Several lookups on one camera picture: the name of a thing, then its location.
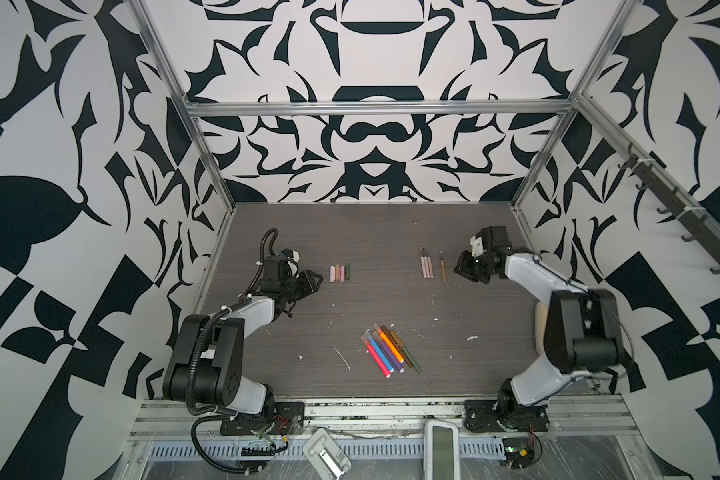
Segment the olive green marker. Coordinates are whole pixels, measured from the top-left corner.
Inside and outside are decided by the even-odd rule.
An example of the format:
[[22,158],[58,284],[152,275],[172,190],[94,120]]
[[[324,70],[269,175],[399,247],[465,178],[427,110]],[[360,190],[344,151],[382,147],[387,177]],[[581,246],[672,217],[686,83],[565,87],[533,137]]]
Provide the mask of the olive green marker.
[[412,367],[412,368],[413,368],[417,373],[421,373],[422,370],[421,370],[421,367],[419,366],[418,362],[415,360],[415,358],[413,357],[413,355],[410,353],[410,351],[407,349],[407,347],[405,346],[405,344],[402,342],[402,340],[401,340],[401,338],[399,337],[399,335],[398,335],[395,331],[393,331],[393,332],[394,332],[394,333],[396,334],[396,336],[398,337],[398,340],[399,340],[399,342],[402,344],[405,353],[407,354],[407,356],[409,357],[409,359],[412,361],[412,363],[413,363],[413,367]]

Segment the green pen beige body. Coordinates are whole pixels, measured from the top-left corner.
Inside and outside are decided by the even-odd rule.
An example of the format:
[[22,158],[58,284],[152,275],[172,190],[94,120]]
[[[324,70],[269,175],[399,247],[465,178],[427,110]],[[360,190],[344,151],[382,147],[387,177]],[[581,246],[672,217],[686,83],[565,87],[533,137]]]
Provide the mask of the green pen beige body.
[[422,276],[423,276],[423,278],[428,279],[428,278],[426,278],[426,271],[425,271],[425,265],[424,265],[423,257],[424,257],[423,247],[419,247],[419,259],[420,259]]

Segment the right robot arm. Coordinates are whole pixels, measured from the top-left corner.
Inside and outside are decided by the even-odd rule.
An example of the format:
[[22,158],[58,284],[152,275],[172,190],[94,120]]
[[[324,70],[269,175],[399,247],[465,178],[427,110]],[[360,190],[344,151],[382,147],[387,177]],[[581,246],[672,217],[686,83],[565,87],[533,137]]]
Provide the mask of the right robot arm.
[[615,296],[565,278],[539,254],[515,248],[503,226],[481,229],[469,240],[454,272],[474,283],[511,280],[546,308],[542,353],[506,381],[496,410],[515,413],[540,407],[571,383],[623,362],[625,348]]

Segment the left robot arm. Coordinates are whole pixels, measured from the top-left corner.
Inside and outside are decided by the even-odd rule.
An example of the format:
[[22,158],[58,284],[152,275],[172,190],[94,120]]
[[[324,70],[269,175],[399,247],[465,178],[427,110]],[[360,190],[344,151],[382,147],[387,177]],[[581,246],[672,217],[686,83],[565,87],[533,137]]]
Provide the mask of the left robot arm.
[[184,404],[192,416],[272,416],[272,388],[244,376],[244,342],[279,317],[291,317],[323,280],[302,270],[291,250],[260,260],[251,289],[237,303],[184,319],[163,376],[163,398]]

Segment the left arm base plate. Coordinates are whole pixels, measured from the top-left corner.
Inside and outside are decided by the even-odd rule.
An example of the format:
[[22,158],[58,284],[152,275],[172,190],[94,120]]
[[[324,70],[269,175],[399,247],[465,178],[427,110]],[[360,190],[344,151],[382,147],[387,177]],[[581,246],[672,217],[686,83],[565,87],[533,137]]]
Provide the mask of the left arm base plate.
[[305,403],[300,401],[277,401],[260,414],[238,414],[221,423],[222,436],[252,435],[265,429],[267,434],[282,435],[303,425]]

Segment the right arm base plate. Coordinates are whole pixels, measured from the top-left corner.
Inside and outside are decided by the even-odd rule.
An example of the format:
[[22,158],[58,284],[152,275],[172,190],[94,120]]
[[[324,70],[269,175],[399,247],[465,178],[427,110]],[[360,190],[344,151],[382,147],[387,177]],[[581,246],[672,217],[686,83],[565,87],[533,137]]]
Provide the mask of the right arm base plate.
[[472,433],[548,431],[545,405],[526,407],[510,403],[500,406],[498,400],[470,399],[464,402],[464,409],[463,425]]

